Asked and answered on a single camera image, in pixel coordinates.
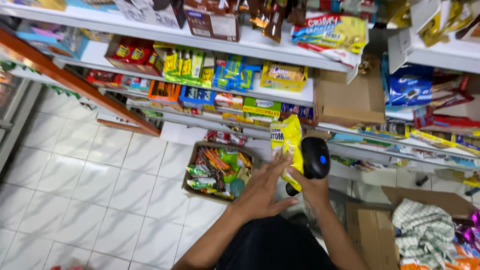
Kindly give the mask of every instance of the hand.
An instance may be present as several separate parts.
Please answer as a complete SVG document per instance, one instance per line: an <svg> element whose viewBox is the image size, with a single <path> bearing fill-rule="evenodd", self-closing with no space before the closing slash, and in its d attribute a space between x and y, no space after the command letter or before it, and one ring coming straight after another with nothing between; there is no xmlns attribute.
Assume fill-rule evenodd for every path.
<svg viewBox="0 0 480 270"><path fill-rule="evenodd" d="M291 159L284 160L281 152L275 154L272 163L264 164L257 171L252 172L248 185L240 196L229 206L232 214L240 218L241 222L272 217L292 205L298 200L286 198L277 203L273 201L276 184L283 170L292 163Z"/></svg>
<svg viewBox="0 0 480 270"><path fill-rule="evenodd" d="M302 187L303 198L311 204L330 205L328 199L328 176L323 179L307 179L297 169L288 167L287 171Z"/></svg>

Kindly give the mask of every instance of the barcode scanner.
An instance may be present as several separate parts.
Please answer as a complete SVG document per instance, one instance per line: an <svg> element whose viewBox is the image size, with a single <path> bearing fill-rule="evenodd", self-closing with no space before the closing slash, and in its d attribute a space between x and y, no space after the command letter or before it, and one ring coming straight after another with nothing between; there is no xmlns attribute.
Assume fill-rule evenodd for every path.
<svg viewBox="0 0 480 270"><path fill-rule="evenodd" d="M330 155L325 140L307 137L301 141L303 175L308 179L323 179L330 172ZM285 186L289 196L299 193L290 183Z"/></svg>

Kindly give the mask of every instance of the checkered cloth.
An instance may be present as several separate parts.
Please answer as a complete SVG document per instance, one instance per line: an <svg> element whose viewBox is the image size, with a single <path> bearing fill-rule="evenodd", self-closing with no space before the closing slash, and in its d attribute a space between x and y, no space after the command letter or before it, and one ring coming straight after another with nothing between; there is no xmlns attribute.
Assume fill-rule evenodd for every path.
<svg viewBox="0 0 480 270"><path fill-rule="evenodd" d="M392 216L393 225L401 230L395 238L404 259L414 259L432 270L444 269L452 258L455 228L452 217L440 207L403 199Z"/></svg>

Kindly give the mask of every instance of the barcode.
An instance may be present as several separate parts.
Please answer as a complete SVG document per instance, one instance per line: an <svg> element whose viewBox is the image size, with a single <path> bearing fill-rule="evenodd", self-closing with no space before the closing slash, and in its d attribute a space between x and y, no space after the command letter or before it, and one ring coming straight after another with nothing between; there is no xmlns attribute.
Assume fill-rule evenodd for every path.
<svg viewBox="0 0 480 270"><path fill-rule="evenodd" d="M341 34L325 33L324 38L325 39L340 40Z"/></svg>
<svg viewBox="0 0 480 270"><path fill-rule="evenodd" d="M193 71L193 77L198 78L200 76L200 67L195 67L195 70Z"/></svg>
<svg viewBox="0 0 480 270"><path fill-rule="evenodd" d="M196 34L196 35L201 35L201 36L206 36L206 37L210 36L210 32L208 30L202 30L202 29L198 29L198 28L192 28L192 30L193 30L193 33Z"/></svg>

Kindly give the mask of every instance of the orange wooden frame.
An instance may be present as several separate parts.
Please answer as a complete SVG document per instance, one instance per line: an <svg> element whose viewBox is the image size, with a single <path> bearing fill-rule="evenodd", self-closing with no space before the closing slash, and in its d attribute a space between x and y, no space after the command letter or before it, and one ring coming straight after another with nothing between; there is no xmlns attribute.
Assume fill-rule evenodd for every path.
<svg viewBox="0 0 480 270"><path fill-rule="evenodd" d="M6 52L14 58L23 59L25 65L45 74L53 80L56 80L65 87L94 101L116 115L135 123L145 133L153 136L160 136L161 131L157 127L127 110L118 102L103 96L96 88L83 79L57 67L48 57L37 49L3 29L0 29L0 46L4 47Z"/></svg>

